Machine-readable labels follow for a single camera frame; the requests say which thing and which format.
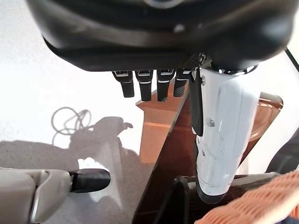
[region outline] white robotic arm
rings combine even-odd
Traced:
[[[197,69],[196,76],[201,80],[203,105],[203,133],[196,138],[197,190],[206,203],[219,202],[228,191],[249,141],[260,97],[256,71],[223,72]]]
[[[0,223],[38,224],[53,215],[70,192],[85,193],[108,186],[110,174],[102,169],[69,173],[0,168],[0,180]]]

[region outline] orange mesh fabric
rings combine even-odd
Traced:
[[[242,197],[209,211],[195,224],[274,224],[299,218],[299,171],[273,179]]]

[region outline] white table surface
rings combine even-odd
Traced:
[[[264,62],[259,70],[257,82],[263,91],[280,95],[285,106],[246,163],[250,173],[263,172],[271,160],[267,157],[299,126],[299,104],[292,103],[298,101],[299,76],[286,54]],[[124,99],[112,75],[86,72],[58,58],[44,44],[22,0],[0,0],[0,77],[0,166],[66,170],[105,166],[112,176],[103,191],[71,194],[46,223],[130,223],[153,168],[138,158],[143,124],[143,111],[135,106],[140,100],[138,83],[135,97]],[[58,135],[52,145],[56,132],[51,117],[65,106],[77,112],[89,110],[95,127],[71,138]],[[70,116],[63,111],[55,123],[62,127]]]

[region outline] white plastic casing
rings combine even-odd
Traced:
[[[55,169],[0,168],[0,223],[43,223],[71,190],[69,172]]]
[[[201,69],[203,136],[197,136],[197,172],[201,190],[225,194],[246,149],[254,123],[260,87],[256,70],[226,75]]]

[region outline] black robotic finger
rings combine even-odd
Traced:
[[[202,136],[204,126],[201,95],[202,78],[200,77],[200,69],[198,68],[196,70],[195,79],[193,78],[192,73],[190,73],[189,79],[191,125],[195,133],[198,136]]]
[[[151,80],[153,79],[153,70],[135,71],[136,78],[139,82],[141,100],[151,100]]]
[[[169,83],[174,77],[174,69],[157,70],[157,99],[160,102],[167,100]]]
[[[121,83],[122,93],[125,98],[135,95],[132,71],[113,71],[114,78]]]
[[[195,68],[178,69],[176,74],[176,81],[174,83],[173,96],[182,97],[185,92],[185,85],[189,79],[189,75]]]
[[[71,192],[87,193],[103,190],[110,184],[110,173],[104,169],[80,169],[70,172]]]

